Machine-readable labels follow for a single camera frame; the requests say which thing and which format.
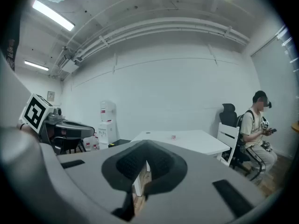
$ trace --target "office chair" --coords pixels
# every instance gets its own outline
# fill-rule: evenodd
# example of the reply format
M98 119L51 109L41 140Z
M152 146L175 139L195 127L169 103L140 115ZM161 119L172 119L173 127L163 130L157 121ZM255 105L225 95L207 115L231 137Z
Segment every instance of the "office chair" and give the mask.
M237 114L235 112L235 106L233 104L222 104L224 107L223 112L219 114L221 123L227 126L236 127L237 126ZM240 147L243 145L242 141L240 140L240 135L237 141L237 145L235 147L235 152L233 155L233 159L231 161L231 165L233 166L233 169L237 166L238 168L244 170L246 172L246 175L250 173L250 170L245 168L242 163L250 161L250 158L243 154L240 151ZM224 154L227 156L230 155L231 150L224 152Z

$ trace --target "hand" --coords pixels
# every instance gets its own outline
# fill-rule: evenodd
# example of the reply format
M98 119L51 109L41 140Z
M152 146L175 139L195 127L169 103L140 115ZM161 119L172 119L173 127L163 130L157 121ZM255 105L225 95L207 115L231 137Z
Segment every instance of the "hand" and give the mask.
M265 135L265 136L270 136L270 135L272 134L271 129L272 129L272 128L264 130L264 131L263 131L263 135Z
M21 127L21 124L17 124L17 128L20 129L20 127ZM31 134L34 138L36 138L37 141L39 141L37 133L29 125L26 125L26 124L23 125L21 130L23 132Z

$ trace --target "white t-shirt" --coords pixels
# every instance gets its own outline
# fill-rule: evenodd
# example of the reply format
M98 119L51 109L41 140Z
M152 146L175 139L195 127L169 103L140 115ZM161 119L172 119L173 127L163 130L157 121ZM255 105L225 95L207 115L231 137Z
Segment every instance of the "white t-shirt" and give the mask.
M249 112L246 112L244 114L243 120L242 120L242 125L241 125L241 130L240 130L241 134L250 135L253 133L257 133L258 131L260 131L262 129L261 123L262 123L263 113L259 112L259 114L256 114L252 108L249 108L249 109L253 112L255 122L253 124L252 114ZM253 145L262 145L263 144L262 137L263 137L263 135L261 134L261 135L257 136L254 140L247 142L245 144L245 148L248 148Z

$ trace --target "white table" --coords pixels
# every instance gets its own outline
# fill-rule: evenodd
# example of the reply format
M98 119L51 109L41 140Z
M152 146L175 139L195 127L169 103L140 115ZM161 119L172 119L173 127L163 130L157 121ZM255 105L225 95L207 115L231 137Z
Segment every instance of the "white table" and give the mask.
M204 132L203 130L189 130L189 131L143 131L136 136L133 141L137 140L155 140L159 142L173 144L178 147L186 148L191 151L202 154L217 156L220 161L222 152L228 151L229 146L222 143L218 139ZM150 167L146 163L146 169L149 172ZM137 196L142 195L139 176L134 182Z

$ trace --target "backpack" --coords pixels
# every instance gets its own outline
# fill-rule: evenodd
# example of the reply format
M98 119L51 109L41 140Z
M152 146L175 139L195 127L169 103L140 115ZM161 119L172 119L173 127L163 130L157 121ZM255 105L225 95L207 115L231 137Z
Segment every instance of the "backpack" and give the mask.
M246 114L246 113L251 113L252 118L253 118L253 123L252 123L252 125L254 125L255 118L254 118L253 112L252 112L251 110L247 110L244 114ZM236 124L236 127L240 127L240 129L239 129L239 136L238 136L238 142L237 142L237 144L240 144L240 145L244 145L244 142L241 141L241 139L242 139L242 135L241 135L241 133L240 133L240 132L241 132L241 126L242 126L242 121L243 121L243 116L244 116L244 114L243 114L243 115L240 115L240 116L238 117L237 124Z

